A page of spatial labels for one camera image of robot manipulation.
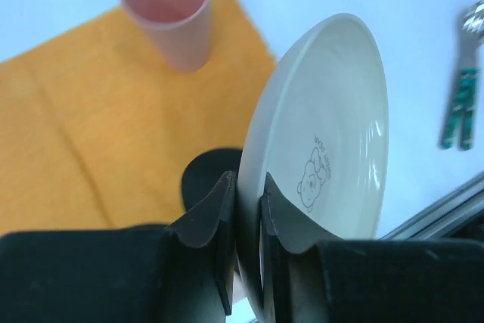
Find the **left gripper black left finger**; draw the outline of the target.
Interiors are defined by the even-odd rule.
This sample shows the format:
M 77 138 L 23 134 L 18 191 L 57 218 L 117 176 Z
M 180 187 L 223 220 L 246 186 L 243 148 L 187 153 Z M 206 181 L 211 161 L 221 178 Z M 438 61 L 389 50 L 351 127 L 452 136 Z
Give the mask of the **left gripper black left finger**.
M 224 322 L 237 176 L 170 225 L 22 231 L 1 239 L 3 322 Z

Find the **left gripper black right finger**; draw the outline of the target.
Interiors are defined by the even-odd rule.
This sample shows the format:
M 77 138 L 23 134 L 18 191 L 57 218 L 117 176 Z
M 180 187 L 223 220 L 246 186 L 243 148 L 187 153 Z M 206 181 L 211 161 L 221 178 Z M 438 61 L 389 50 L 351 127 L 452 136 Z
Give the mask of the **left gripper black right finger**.
M 268 177 L 263 322 L 481 322 L 483 239 L 343 240 Z

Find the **cream round plate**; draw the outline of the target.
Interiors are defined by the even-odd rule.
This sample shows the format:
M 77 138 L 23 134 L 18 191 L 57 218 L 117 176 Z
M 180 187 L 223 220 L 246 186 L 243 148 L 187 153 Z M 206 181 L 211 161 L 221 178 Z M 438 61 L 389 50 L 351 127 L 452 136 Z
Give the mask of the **cream round plate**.
M 258 101 L 237 179 L 237 258 L 262 316 L 260 207 L 265 180 L 343 239 L 376 234 L 386 183 L 389 110 L 377 44 L 362 20 L 335 14 L 280 59 Z

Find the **orange Mickey Mouse placemat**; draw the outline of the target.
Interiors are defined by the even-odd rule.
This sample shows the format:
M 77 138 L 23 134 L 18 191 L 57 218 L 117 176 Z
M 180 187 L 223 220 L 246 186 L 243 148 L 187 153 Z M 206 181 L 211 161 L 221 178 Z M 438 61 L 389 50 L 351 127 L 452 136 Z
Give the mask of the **orange Mickey Mouse placemat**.
M 240 147 L 275 62 L 237 0 L 171 69 L 115 8 L 1 65 L 1 231 L 172 222 L 199 154 Z

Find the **pink plastic cup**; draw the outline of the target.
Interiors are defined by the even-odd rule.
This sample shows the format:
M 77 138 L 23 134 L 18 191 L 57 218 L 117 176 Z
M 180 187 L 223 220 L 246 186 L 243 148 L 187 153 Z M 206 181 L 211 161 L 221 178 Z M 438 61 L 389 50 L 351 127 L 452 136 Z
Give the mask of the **pink plastic cup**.
M 211 0 L 120 1 L 171 67 L 192 72 L 208 61 Z

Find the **silver fork teal handle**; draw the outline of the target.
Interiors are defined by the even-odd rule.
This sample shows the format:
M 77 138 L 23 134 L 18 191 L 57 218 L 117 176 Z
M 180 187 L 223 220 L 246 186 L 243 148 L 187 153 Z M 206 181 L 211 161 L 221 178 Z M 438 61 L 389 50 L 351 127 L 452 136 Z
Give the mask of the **silver fork teal handle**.
M 460 148 L 473 146 L 473 117 L 476 105 L 476 85 L 479 75 L 477 51 L 483 38 L 483 0 L 472 5 L 461 24 L 459 54 L 459 89 L 457 112 L 461 120 Z

